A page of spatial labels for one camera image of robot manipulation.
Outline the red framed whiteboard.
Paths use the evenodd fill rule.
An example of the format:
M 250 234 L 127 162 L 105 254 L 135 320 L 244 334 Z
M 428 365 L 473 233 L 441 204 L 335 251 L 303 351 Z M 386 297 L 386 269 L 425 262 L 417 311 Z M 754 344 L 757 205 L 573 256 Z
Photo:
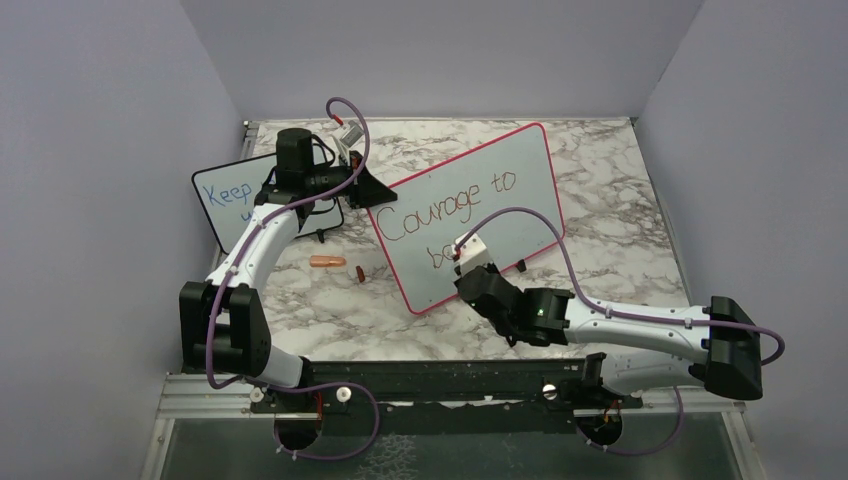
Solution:
M 488 215 L 500 214 L 478 234 L 501 269 L 555 246 L 564 235 L 554 164 L 538 122 L 390 188 L 397 200 L 368 214 L 413 314 L 455 297 L 452 245 Z

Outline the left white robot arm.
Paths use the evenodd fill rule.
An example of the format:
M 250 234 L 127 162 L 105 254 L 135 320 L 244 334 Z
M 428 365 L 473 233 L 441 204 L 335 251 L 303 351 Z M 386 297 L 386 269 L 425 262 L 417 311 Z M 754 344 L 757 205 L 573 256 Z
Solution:
M 351 208 L 371 208 L 398 196 L 367 169 L 370 132 L 351 121 L 332 135 L 335 161 L 316 164 L 315 135 L 304 128 L 277 134 L 276 164 L 254 200 L 245 232 L 226 259 L 202 282 L 179 293 L 182 359 L 209 375 L 276 386 L 285 407 L 298 411 L 313 401 L 303 357 L 274 346 L 261 293 L 284 249 L 298 236 L 317 202 L 342 198 Z

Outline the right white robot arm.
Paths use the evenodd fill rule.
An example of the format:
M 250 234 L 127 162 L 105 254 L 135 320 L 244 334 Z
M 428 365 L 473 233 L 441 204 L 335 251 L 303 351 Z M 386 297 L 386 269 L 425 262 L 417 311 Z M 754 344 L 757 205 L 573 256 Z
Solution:
M 487 319 L 509 345 L 603 343 L 633 348 L 602 356 L 577 380 L 579 398 L 600 407 L 615 395 L 672 386 L 699 386 L 733 400 L 763 396 L 763 333 L 733 299 L 707 307 L 663 311 L 583 300 L 570 290 L 520 289 L 493 264 L 458 267 L 459 298 Z

